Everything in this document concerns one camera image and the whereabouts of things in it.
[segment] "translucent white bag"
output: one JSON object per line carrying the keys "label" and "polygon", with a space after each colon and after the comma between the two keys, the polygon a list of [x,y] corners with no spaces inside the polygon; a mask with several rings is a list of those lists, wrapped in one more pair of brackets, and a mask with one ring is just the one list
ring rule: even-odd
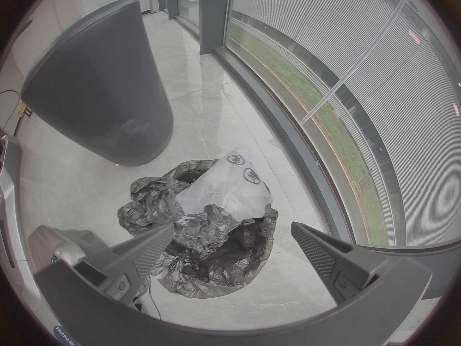
{"label": "translucent white bag", "polygon": [[184,213],[203,213],[215,204],[229,212],[236,221],[262,218],[265,206],[273,200],[257,175],[247,153],[236,148],[218,160],[189,188],[176,195]]}

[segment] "wire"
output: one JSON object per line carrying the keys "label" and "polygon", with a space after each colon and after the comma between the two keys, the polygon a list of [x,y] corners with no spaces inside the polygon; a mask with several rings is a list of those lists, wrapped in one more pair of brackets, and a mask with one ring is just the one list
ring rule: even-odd
{"label": "wire", "polygon": [[150,292],[150,287],[151,287],[151,286],[152,286],[152,282],[151,282],[151,284],[149,285],[149,296],[150,296],[150,299],[152,300],[153,306],[155,306],[155,308],[157,309],[158,316],[160,317],[160,320],[163,320],[163,319],[162,319],[162,316],[160,315],[160,310],[158,310],[157,304],[155,303],[155,301],[154,301],[153,298],[152,298],[152,294],[151,294],[151,292]]}
{"label": "wire", "polygon": [[6,89],[5,91],[0,92],[0,95],[3,94],[4,92],[16,92],[16,93],[18,94],[19,98],[18,98],[18,102],[17,102],[16,106],[14,107],[14,109],[13,109],[13,111],[11,112],[10,116],[8,117],[8,120],[6,121],[5,125],[2,127],[3,129],[5,129],[6,125],[7,125],[8,122],[10,121],[11,116],[13,115],[14,111],[15,111],[16,108],[18,107],[19,102],[20,102],[20,100],[21,100],[21,95],[20,95],[19,92],[17,92],[15,89]]}

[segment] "gray floor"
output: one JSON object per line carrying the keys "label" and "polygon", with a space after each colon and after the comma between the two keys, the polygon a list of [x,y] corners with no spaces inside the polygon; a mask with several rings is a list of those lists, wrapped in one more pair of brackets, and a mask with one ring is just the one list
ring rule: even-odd
{"label": "gray floor", "polygon": [[[308,187],[298,178],[279,138],[243,90],[177,22],[159,12],[144,16],[153,56],[173,109],[174,133],[165,151],[140,167],[123,167],[70,141],[35,114],[18,132],[23,146],[21,215],[28,236],[45,224],[89,229],[106,244],[131,236],[117,209],[130,200],[130,183],[160,176],[190,159],[221,158],[244,148],[271,189],[279,211],[272,254],[256,279],[234,294],[187,299],[153,280],[164,320],[200,328],[252,329],[298,321],[335,306],[290,235],[293,220],[326,230]],[[148,294],[147,311],[157,317]]]}

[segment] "black trash bag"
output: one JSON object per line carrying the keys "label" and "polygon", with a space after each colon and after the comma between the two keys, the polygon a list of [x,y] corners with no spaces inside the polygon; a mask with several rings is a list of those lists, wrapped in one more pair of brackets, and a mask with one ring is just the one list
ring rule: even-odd
{"label": "black trash bag", "polygon": [[185,297],[224,296],[248,285],[269,258],[278,211],[266,206],[262,218],[237,222],[216,205],[184,215],[176,194],[188,188],[217,160],[192,160],[161,178],[131,184],[132,201],[118,210],[120,225],[133,236],[174,222],[175,236],[152,270],[167,272],[159,282]]}

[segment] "dark gray chair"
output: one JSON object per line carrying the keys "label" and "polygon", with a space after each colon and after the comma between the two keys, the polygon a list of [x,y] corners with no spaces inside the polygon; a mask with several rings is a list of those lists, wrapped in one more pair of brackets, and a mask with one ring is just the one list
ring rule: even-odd
{"label": "dark gray chair", "polygon": [[63,32],[27,74],[21,97],[50,126],[116,164],[153,160],[173,132],[137,0],[108,4]]}

